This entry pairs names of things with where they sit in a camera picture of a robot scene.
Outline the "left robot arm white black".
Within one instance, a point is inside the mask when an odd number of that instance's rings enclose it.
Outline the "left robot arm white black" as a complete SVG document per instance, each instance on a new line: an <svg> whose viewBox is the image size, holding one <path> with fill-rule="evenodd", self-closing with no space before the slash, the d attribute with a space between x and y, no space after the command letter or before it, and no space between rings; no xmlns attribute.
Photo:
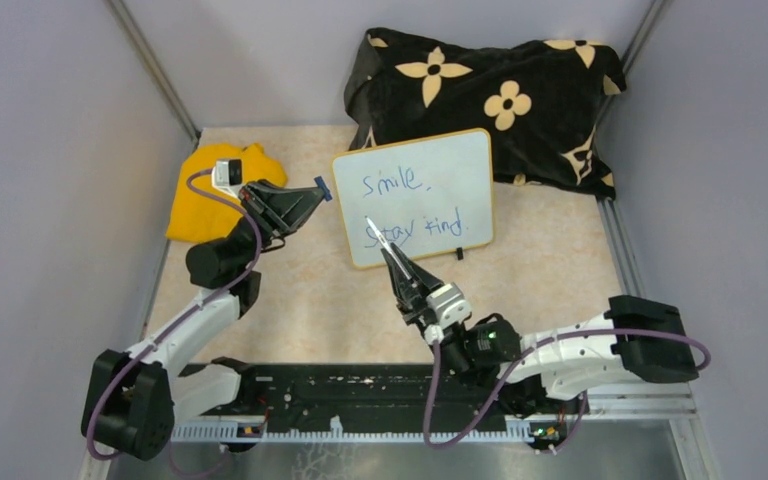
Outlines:
<svg viewBox="0 0 768 480"><path fill-rule="evenodd" d="M245 414L258 404L260 388L244 377L239 363L188 367L258 300L260 257L296 233L332 194L321 178L301 188L237 178L212 180L209 189L196 186L196 180L214 175L199 171L185 185L235 210L239 220L226 236L194 246L188 270L198 292L183 310L126 350L107 349L94 360L81 433L95 460L151 460L180 424L217 407Z"/></svg>

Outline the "yellow framed whiteboard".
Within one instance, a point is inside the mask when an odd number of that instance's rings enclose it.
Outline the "yellow framed whiteboard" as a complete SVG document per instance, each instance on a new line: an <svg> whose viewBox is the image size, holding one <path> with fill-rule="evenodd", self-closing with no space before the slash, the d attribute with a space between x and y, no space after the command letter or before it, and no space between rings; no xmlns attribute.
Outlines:
<svg viewBox="0 0 768 480"><path fill-rule="evenodd" d="M352 264L383 264L368 216L411 258L490 244L495 237L491 137L469 129L352 151L332 161Z"/></svg>

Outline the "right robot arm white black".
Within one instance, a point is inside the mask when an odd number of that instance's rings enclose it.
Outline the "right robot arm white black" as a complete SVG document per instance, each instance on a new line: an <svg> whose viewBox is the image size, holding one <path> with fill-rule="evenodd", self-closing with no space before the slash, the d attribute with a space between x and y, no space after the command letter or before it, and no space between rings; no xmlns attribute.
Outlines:
<svg viewBox="0 0 768 480"><path fill-rule="evenodd" d="M494 394L523 384L524 401L536 412L604 384L687 383L711 361L686 335L672 305L619 295L589 320L521 335L498 313L469 325L473 308L456 284L435 277L392 242L383 243L381 253L404 322L431 350L434 376L449 373Z"/></svg>

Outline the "white blue marker pen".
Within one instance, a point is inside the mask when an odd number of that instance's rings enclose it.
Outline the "white blue marker pen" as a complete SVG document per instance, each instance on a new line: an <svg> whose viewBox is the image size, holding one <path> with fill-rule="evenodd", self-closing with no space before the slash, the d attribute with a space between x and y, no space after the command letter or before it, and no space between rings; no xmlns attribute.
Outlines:
<svg viewBox="0 0 768 480"><path fill-rule="evenodd" d="M374 237L378 243L385 250L385 253L394 260L397 266L404 267L404 262L401 257L395 252L396 246L401 246L404 242L412 236L410 229L403 229L402 227L395 228L395 237L390 239L386 233L378 228L378 226L368 216L365 216L368 227L371 229Z"/></svg>

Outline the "blue marker cap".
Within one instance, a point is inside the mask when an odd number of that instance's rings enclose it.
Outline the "blue marker cap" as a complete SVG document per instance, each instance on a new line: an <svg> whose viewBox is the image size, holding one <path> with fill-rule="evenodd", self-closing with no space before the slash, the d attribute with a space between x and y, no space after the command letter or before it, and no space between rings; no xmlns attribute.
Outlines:
<svg viewBox="0 0 768 480"><path fill-rule="evenodd" d="M326 202L330 202L333 199L333 196L323 177L322 176L315 177L314 182L316 186L322 191L324 200Z"/></svg>

